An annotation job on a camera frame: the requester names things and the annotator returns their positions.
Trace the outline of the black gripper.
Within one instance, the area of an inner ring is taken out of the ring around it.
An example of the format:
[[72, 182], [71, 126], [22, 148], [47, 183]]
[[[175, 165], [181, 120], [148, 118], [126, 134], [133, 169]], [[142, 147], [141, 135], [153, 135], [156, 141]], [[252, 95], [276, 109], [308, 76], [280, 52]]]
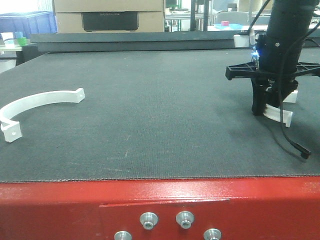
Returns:
[[320, 65], [318, 63], [298, 62], [295, 71], [292, 73], [278, 73], [258, 68], [254, 61], [231, 65], [226, 67], [225, 76], [232, 79], [248, 78], [252, 84], [252, 113], [254, 116], [262, 116], [266, 104], [279, 107], [283, 101], [298, 87], [296, 77], [319, 76]]

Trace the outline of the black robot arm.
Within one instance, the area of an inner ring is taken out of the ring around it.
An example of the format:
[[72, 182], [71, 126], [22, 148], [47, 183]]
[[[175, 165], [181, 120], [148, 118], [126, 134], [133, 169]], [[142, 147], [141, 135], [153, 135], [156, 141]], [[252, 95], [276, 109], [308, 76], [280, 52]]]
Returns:
[[275, 0], [267, 30], [258, 36], [258, 59], [227, 66], [230, 81], [249, 78], [252, 84], [252, 113], [263, 115], [267, 105], [278, 108], [298, 88], [296, 77], [320, 74], [318, 63], [301, 63], [299, 57], [317, 0]]

